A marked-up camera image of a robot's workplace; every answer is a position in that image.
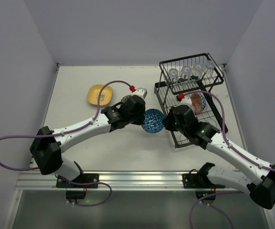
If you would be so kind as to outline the blue lattice red-white bowl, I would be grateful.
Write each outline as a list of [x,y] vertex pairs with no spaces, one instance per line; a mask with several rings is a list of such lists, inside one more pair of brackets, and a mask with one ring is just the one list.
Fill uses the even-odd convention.
[[148,109],[144,113],[142,129],[147,133],[156,134],[163,130],[164,114],[158,109]]

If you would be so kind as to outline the clear glass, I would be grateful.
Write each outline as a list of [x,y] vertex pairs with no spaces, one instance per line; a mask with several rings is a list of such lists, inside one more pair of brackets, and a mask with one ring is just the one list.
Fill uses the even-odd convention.
[[213,72],[215,69],[215,63],[212,60],[208,60],[205,64],[204,64],[204,72],[208,75],[208,76],[212,76]]
[[188,65],[184,65],[180,71],[180,82],[189,81],[191,77],[192,67]]
[[193,65],[191,73],[194,77],[197,77],[198,79],[201,78],[202,75],[203,75],[203,72],[204,72],[203,64],[196,63],[196,64]]
[[179,71],[175,68],[171,68],[168,71],[166,82],[168,84],[175,84],[178,82]]

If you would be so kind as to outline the yellow panda plate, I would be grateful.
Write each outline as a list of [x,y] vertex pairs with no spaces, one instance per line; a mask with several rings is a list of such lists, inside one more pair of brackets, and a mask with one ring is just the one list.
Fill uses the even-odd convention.
[[111,86],[106,86],[102,92],[100,92],[102,88],[102,84],[95,84],[90,87],[86,97],[87,102],[90,105],[97,106],[98,98],[101,107],[108,106],[110,104],[114,91]]

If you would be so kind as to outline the pink floral-inside bowl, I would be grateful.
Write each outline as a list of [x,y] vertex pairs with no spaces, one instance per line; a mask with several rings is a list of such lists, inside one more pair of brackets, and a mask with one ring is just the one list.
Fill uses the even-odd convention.
[[121,99],[120,102],[125,103],[130,97],[131,97],[131,95],[126,95]]

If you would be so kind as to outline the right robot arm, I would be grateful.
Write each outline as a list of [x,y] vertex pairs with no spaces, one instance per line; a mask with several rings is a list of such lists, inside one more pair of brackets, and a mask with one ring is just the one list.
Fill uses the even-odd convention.
[[259,206],[272,209],[275,204],[275,163],[258,159],[240,148],[213,125],[200,122],[187,105],[172,107],[164,118],[165,129],[180,132],[193,145],[226,160],[237,171],[207,162],[186,179],[202,187],[222,185],[248,194]]

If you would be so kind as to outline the orange blue patterned bowl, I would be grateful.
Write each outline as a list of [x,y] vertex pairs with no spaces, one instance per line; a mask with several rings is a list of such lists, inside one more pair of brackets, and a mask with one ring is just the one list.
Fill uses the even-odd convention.
[[193,93],[190,96],[191,99],[191,109],[198,115],[206,108],[206,99],[202,93]]

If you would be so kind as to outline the aluminium mounting rail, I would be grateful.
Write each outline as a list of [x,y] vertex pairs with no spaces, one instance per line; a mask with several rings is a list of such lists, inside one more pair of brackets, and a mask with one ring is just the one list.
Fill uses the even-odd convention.
[[[196,172],[188,171],[89,171],[86,173],[87,182],[102,182],[108,184],[113,191],[182,191],[182,190],[231,190],[223,185],[200,186],[189,182],[186,175]],[[57,175],[41,175],[39,171],[22,172],[17,180],[18,190],[81,190],[81,187],[64,181]]]

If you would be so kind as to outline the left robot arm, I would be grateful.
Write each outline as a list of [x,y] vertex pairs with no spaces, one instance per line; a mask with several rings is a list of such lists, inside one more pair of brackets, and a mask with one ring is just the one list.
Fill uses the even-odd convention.
[[63,153],[89,138],[122,129],[128,124],[142,125],[146,103],[138,95],[130,95],[119,102],[96,112],[94,117],[74,125],[51,130],[45,126],[38,130],[30,152],[42,175],[55,174],[69,181],[83,178],[77,162],[63,157]]

